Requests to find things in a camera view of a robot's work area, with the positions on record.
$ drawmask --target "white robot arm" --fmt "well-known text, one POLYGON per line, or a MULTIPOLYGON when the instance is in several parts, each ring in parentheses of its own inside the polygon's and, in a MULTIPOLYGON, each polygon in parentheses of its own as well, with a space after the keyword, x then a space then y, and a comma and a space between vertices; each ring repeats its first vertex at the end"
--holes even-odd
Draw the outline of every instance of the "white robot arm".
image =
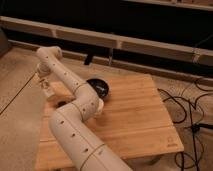
POLYGON ((41 47, 37 50, 40 77, 55 73, 76 100, 56 109, 50 118, 50 129, 79 171, 132 171, 83 122, 98 108, 99 97, 94 89, 78 75, 67 69, 58 59, 59 47, 41 47))

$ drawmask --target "robot arm segment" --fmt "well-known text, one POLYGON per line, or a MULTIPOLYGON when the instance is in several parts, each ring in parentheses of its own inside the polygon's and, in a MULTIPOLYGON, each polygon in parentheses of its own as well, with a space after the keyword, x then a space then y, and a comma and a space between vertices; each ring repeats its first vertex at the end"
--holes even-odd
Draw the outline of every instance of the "robot arm segment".
POLYGON ((80 171, 132 171, 83 124, 96 112, 98 95, 86 81, 58 61, 59 54, 58 47, 37 50, 41 61, 38 73, 43 76, 54 72, 76 97, 53 112, 49 122, 53 135, 80 171))

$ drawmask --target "floor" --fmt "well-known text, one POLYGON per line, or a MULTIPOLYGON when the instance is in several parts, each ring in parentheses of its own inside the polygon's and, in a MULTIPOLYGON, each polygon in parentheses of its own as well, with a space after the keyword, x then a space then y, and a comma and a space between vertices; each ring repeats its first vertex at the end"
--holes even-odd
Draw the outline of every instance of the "floor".
MULTIPOLYGON (((16 47, 0 58, 0 171, 34 170, 41 114, 45 101, 42 91, 32 78, 37 62, 35 52, 16 47)), ((132 71, 97 64, 84 66, 82 61, 71 59, 64 59, 63 63, 85 79, 134 74, 132 71)), ((158 88, 167 90, 172 95, 180 95, 183 89, 189 85, 187 82, 159 76, 152 76, 152 78, 158 88)), ((183 96, 193 100, 200 94, 203 94, 203 92, 192 85, 184 92, 183 96)), ((212 97, 202 99, 199 104, 205 111, 203 122, 213 123, 212 97)), ((168 102, 166 107, 173 120, 182 117, 181 109, 174 103, 168 102)), ((199 110, 193 111, 194 120, 199 120, 200 117, 201 112, 199 110)), ((184 128, 189 125, 190 120, 187 117, 184 123, 176 126, 184 143, 185 152, 193 155, 191 132, 184 128)), ((197 136, 205 148, 200 162, 200 170, 209 171, 210 168, 213 168, 213 132, 201 129, 197 136)), ((198 156, 200 151, 201 148, 198 144, 198 156)), ((154 165, 147 164, 150 160, 151 157, 135 159, 128 161, 128 164, 135 171, 180 170, 174 162, 174 154, 162 156, 154 165)), ((185 163, 190 165, 190 159, 186 158, 185 163)))
POLYGON ((196 5, 207 5, 207 6, 213 5, 213 0, 181 0, 181 2, 196 5))

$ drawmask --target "wooden tabletop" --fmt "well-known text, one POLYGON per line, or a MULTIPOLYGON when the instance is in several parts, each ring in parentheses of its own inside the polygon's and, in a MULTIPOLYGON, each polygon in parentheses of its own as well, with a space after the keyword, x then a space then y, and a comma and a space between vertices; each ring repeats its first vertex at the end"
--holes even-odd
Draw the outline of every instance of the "wooden tabletop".
MULTIPOLYGON (((89 119, 86 125, 117 155, 130 159, 183 151, 182 142, 150 75, 118 76, 105 81, 110 86, 110 94, 103 113, 89 119)), ((61 88, 61 83, 52 85, 63 96, 70 96, 61 88)), ((45 104, 36 171, 73 166, 48 128, 54 103, 45 104)))

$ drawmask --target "white object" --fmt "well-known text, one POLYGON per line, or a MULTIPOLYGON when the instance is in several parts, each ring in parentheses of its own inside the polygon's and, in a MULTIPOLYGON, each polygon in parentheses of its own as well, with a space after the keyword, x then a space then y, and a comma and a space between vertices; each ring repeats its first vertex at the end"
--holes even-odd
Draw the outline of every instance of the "white object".
POLYGON ((103 108, 104 108, 104 101, 99 98, 98 108, 96 113, 94 114, 95 118, 98 118, 99 116, 101 116, 103 108))
POLYGON ((132 171, 83 124, 101 111, 103 101, 100 103, 97 93, 86 81, 58 61, 61 54, 59 47, 37 50, 41 61, 37 66, 38 75, 43 77, 54 72, 76 97, 53 112, 50 118, 53 135, 79 171, 132 171))

